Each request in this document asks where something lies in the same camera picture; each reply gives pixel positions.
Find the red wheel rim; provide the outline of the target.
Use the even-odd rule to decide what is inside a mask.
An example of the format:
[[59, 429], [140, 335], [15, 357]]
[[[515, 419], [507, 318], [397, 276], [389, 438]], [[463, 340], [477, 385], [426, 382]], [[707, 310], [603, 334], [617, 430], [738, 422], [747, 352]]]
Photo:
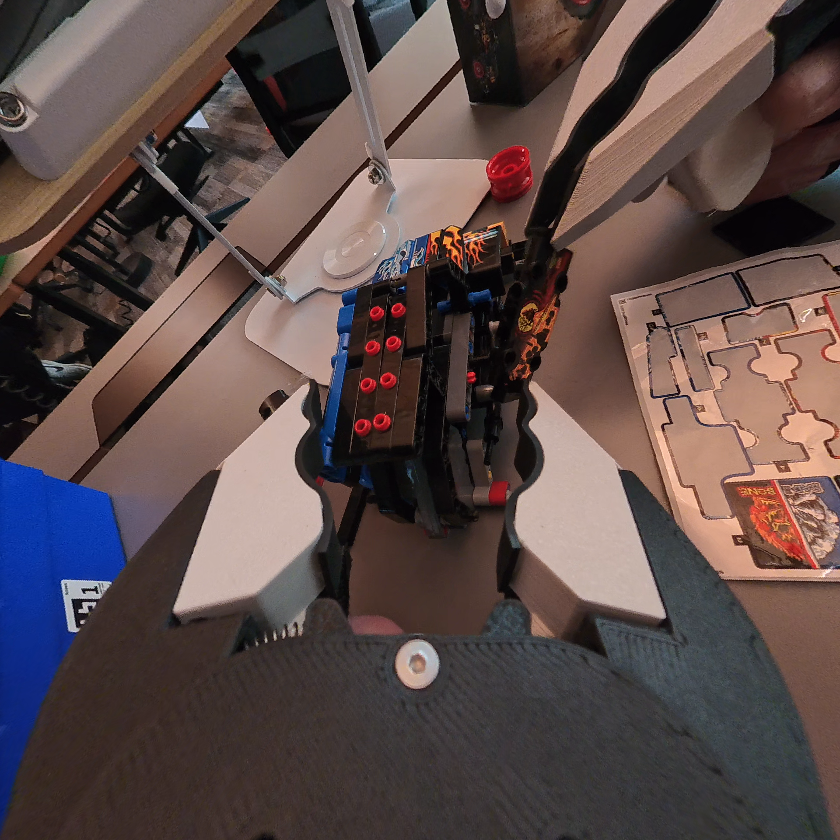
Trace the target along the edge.
[[526, 195], [533, 184], [529, 149], [513, 145], [495, 154], [487, 163], [490, 193], [498, 203], [510, 203]]

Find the blue black toy brick truck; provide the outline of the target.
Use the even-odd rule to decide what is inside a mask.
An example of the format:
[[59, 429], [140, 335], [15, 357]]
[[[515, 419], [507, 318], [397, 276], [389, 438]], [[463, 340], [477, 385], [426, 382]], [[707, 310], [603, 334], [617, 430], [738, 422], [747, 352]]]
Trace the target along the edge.
[[449, 226], [408, 239], [342, 294], [324, 479], [436, 538], [507, 503], [490, 467], [502, 426], [490, 364], [521, 252], [503, 223]]

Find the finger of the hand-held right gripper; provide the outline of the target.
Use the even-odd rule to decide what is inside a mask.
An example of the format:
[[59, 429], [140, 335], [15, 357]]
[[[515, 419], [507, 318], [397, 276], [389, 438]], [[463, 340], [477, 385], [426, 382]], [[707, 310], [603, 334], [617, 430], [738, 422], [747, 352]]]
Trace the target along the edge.
[[629, 113], [647, 79], [693, 36], [714, 1], [626, 1], [584, 61], [525, 227], [550, 241], [594, 147]]
[[767, 25], [783, 5], [723, 1], [712, 8], [588, 153], [553, 247], [569, 245], [612, 216], [764, 92], [774, 70]]

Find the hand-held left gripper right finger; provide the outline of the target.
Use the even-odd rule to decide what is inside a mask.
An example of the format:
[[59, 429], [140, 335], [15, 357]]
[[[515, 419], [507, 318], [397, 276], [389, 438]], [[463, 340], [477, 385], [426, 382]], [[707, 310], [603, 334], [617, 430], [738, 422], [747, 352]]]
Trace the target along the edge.
[[497, 556], [501, 592], [514, 592], [555, 637], [589, 615], [658, 625], [665, 617], [620, 470], [543, 389], [526, 385]]

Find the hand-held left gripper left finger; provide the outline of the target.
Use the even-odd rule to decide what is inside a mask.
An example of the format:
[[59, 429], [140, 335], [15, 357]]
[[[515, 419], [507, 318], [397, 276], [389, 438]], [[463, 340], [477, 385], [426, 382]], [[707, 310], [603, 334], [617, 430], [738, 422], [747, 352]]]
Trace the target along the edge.
[[317, 383], [302, 385], [222, 464], [175, 603], [183, 622], [246, 613], [288, 625], [335, 596], [342, 550], [322, 468]]

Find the black square tile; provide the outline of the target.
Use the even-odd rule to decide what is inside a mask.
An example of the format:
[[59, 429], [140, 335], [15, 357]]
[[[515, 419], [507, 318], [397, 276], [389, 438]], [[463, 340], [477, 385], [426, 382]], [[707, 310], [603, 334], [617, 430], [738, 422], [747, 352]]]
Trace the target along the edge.
[[797, 247], [835, 223], [789, 196], [754, 204], [715, 225], [711, 232], [747, 257]]

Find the blue storage bin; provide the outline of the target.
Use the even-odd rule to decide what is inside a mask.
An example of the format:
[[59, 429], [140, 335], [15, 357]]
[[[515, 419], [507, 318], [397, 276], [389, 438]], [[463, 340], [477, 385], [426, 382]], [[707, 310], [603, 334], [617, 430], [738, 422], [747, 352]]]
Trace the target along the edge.
[[107, 494], [2, 461], [2, 817], [60, 661], [124, 564]]

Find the brick set box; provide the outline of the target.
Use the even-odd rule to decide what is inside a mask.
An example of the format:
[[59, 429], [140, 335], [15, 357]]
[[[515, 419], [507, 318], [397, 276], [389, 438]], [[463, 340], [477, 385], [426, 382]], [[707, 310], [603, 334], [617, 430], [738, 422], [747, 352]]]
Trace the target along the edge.
[[469, 100], [522, 106], [585, 51], [603, 1], [449, 1]]

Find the white book stand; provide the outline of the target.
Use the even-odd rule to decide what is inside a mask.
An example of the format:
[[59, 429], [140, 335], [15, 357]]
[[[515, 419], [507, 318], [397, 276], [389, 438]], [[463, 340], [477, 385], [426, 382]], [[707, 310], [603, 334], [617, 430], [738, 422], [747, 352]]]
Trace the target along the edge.
[[[268, 10], [271, 2], [90, 2], [2, 81], [19, 100], [18, 122], [2, 119], [10, 158], [2, 163], [2, 254], [46, 240], [170, 113]], [[230, 248], [208, 248], [193, 263], [205, 277], [225, 261], [265, 289], [245, 258], [272, 265], [291, 251], [280, 291], [291, 337], [309, 350], [323, 344], [314, 299], [339, 306], [340, 294], [373, 276], [372, 261], [351, 275], [341, 248], [373, 223], [396, 246], [449, 224], [464, 226], [489, 191], [487, 162], [380, 159], [421, 100], [460, 74], [446, 2], [435, 2], [360, 79], [365, 116], [352, 94], [280, 173], [237, 215]]]

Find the black brick beam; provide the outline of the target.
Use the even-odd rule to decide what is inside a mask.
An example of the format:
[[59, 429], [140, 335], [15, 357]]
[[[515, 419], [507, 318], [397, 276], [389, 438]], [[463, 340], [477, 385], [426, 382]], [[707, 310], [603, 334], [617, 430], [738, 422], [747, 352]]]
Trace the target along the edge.
[[363, 485], [356, 485], [352, 488], [338, 527], [339, 542], [346, 549], [349, 549], [354, 544], [364, 515], [368, 496], [369, 490]]

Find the person's right hand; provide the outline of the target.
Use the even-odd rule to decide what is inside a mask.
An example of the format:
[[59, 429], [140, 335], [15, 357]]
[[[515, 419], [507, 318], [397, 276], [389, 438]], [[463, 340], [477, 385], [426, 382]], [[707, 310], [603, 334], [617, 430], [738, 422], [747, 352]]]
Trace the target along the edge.
[[839, 38], [833, 38], [804, 53], [760, 98], [773, 151], [743, 205], [798, 192], [824, 176], [839, 158], [839, 122], [823, 120], [838, 108]]

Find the sticker sheet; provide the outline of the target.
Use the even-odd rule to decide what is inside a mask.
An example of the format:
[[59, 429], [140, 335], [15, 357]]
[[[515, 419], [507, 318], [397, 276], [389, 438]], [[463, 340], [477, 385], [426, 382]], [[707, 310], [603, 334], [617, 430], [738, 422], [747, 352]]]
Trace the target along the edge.
[[838, 581], [839, 244], [615, 294], [675, 517], [726, 579]]

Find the black flame sticker brick panel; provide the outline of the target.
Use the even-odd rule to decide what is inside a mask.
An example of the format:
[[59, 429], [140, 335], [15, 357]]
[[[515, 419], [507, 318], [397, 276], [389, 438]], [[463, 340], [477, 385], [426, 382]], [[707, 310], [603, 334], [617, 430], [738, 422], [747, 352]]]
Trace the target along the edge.
[[507, 293], [490, 357], [492, 399], [505, 402], [539, 368], [568, 285], [572, 253], [555, 250], [547, 234], [528, 238]]

